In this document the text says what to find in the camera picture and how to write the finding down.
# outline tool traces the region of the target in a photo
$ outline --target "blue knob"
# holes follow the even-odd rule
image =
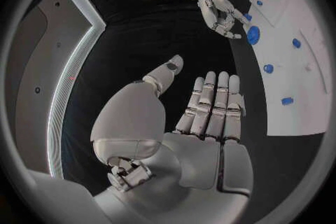
[[[282,105],[290,105],[294,103],[294,99],[292,97],[283,98],[281,103]]]
[[[248,31],[248,42],[255,45],[260,38],[260,30],[257,26],[252,26]]]
[[[273,70],[274,70],[274,67],[271,64],[264,65],[264,71],[266,73],[271,74],[271,73],[273,73]]]
[[[247,18],[248,21],[252,20],[252,16],[250,14],[248,14],[248,13],[245,13],[244,17]]]
[[[293,39],[293,45],[295,48],[299,48],[301,46],[301,42],[297,40],[296,38]]]

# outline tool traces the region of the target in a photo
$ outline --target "grey fingertip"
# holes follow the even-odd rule
[[[183,58],[180,55],[175,55],[169,60],[169,63],[176,65],[177,69],[174,70],[175,75],[179,74],[183,68]]]
[[[204,78],[203,77],[198,77],[195,80],[195,84],[194,84],[194,91],[201,91],[203,88],[203,84],[204,84]]]
[[[228,81],[228,91],[232,94],[238,94],[240,87],[239,76],[233,74]]]
[[[215,84],[215,83],[216,83],[215,72],[213,71],[208,72],[204,84]]]
[[[227,88],[228,87],[228,78],[229,75],[227,72],[222,71],[220,75],[218,76],[218,86],[222,88]]]

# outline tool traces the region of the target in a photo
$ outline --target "led light strip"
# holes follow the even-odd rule
[[[92,25],[76,45],[57,83],[50,106],[47,129],[47,155],[49,172],[53,177],[63,178],[61,162],[61,136],[63,118],[72,87],[89,52],[105,30],[105,23],[89,0],[72,0]]]

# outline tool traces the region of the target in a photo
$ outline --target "white light strip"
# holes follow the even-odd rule
[[[63,178],[61,162],[61,136],[63,118],[76,78],[89,52],[105,30],[105,23],[89,0],[72,0],[92,25],[76,45],[57,83],[50,106],[47,128],[47,155],[49,172],[53,177]]]

